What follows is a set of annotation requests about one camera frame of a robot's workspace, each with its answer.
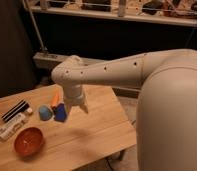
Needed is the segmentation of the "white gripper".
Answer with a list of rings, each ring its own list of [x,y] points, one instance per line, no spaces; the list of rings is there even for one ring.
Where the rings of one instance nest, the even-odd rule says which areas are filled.
[[[85,102],[85,93],[81,85],[63,86],[63,99],[67,118],[70,116],[72,106],[79,106],[86,114],[89,113]]]

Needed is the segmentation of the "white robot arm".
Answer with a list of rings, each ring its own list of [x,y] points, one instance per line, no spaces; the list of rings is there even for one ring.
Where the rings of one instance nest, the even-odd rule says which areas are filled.
[[[138,88],[139,171],[197,171],[197,50],[147,52],[86,66],[73,55],[52,71],[69,108],[88,85]]]

